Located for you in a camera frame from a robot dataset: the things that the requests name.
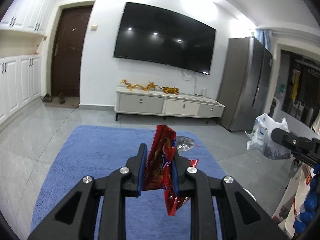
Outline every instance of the silver screw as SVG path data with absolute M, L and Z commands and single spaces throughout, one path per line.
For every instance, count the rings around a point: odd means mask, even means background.
M 85 183 L 85 184 L 88 184 L 92 181 L 92 177 L 91 176 L 85 176 L 82 181 Z
M 120 173 L 122 173 L 122 174 L 127 174 L 130 170 L 129 170 L 129 168 L 127 168 L 127 167 L 122 167 L 122 168 L 120 168 Z
M 188 167 L 187 168 L 187 172 L 189 172 L 189 173 L 191 173 L 191 174 L 194 174 L 194 173 L 196 173 L 198 170 L 197 170 L 197 168 L 195 168 L 195 167 Z
M 225 176 L 223 180 L 225 183 L 228 183 L 228 184 L 231 184 L 234 181 L 233 177 L 231 176 Z

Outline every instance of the stainless steel refrigerator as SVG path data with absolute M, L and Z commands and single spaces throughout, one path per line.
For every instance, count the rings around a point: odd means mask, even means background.
M 225 105 L 218 122 L 230 131 L 252 130 L 267 99 L 272 55 L 254 37 L 229 39 L 217 101 Z

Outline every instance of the red snack bag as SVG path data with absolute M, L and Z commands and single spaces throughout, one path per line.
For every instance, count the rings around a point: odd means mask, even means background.
M 164 159 L 169 163 L 173 159 L 175 139 L 175 131 L 165 124 L 156 127 L 156 133 L 147 159 L 143 190 L 164 188 L 163 168 L 164 164 L 166 164 L 164 163 Z
M 176 197 L 171 182 L 171 161 L 176 151 L 175 132 L 166 125 L 158 125 L 147 159 L 144 190 L 164 189 L 164 200 L 169 216 L 173 216 L 189 198 Z M 199 160 L 190 160 L 196 167 Z

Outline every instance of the white cabinet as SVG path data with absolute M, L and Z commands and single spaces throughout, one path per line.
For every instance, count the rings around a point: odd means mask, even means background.
M 1 69 L 1 90 L 6 102 L 6 111 L 8 116 L 20 109 L 17 89 L 19 57 L 7 57 L 3 59 Z
M 3 30 L 11 29 L 14 22 L 14 18 L 17 15 L 17 12 L 21 11 L 20 7 L 22 6 L 22 4 L 23 4 L 23 0 L 13 1 L 13 3 L 10 5 L 9 9 L 7 10 L 7 12 L 5 13 L 4 17 L 0 22 L 0 29 L 3 29 Z
M 30 6 L 28 8 L 28 19 L 25 24 L 25 31 L 30 33 L 35 33 L 38 27 L 38 18 L 41 10 L 43 0 L 31 0 Z
M 221 117 L 224 105 L 211 98 L 187 94 L 166 94 L 162 91 L 129 90 L 117 87 L 116 120 L 119 114 Z
M 0 124 L 39 97 L 40 55 L 0 58 Z
M 4 73 L 4 60 L 0 59 L 0 124 L 3 123 L 7 118 L 8 118 L 8 114 L 7 114 L 7 110 L 6 110 L 6 100 L 4 97 L 4 90 L 3 88 L 3 84 L 4 84 L 4 79 L 5 76 L 3 75 Z
M 38 18 L 38 27 L 37 33 L 41 35 L 45 35 L 45 31 L 47 30 L 50 14 L 52 13 L 52 9 L 54 7 L 56 0 L 44 0 L 44 6 L 41 10 L 41 14 Z
M 31 100 L 40 96 L 41 83 L 40 83 L 40 66 L 41 58 L 39 55 L 33 55 L 31 58 L 30 66 L 30 89 Z
M 14 0 L 0 29 L 45 34 L 55 0 Z
M 18 90 L 21 91 L 21 107 L 31 102 L 31 68 L 32 56 L 21 56 L 18 65 Z
M 28 7 L 31 0 L 18 0 L 17 10 L 14 14 L 14 18 L 10 29 L 14 31 L 24 31 L 25 22 L 28 17 Z

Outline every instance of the gold dragon figurine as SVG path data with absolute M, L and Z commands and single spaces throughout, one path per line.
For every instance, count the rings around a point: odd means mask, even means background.
M 149 89 L 151 89 L 151 88 L 156 89 L 156 87 L 158 87 L 158 88 L 162 89 L 163 92 L 166 93 L 166 94 L 176 94 L 176 95 L 178 95 L 180 93 L 179 88 L 160 87 L 159 85 L 154 84 L 153 82 L 150 82 L 150 81 L 149 81 L 149 83 L 148 83 L 148 85 L 146 87 L 143 87 L 142 85 L 139 85 L 139 84 L 132 85 L 126 79 L 122 79 L 121 80 L 120 84 L 123 84 L 123 83 L 127 86 L 127 88 L 129 90 L 132 90 L 135 87 L 140 87 L 144 91 L 149 91 Z
M 156 85 L 158 88 L 162 89 L 164 93 L 166 94 L 176 94 L 178 95 L 180 93 L 180 89 L 179 88 L 169 88 L 169 87 L 159 87 L 158 85 Z
M 120 84 L 123 84 L 123 83 L 127 86 L 129 90 L 132 90 L 135 87 L 140 87 L 144 91 L 149 91 L 150 88 L 156 89 L 156 85 L 150 81 L 146 87 L 143 87 L 142 85 L 139 85 L 139 84 L 132 85 L 131 83 L 127 82 L 126 79 L 121 80 Z

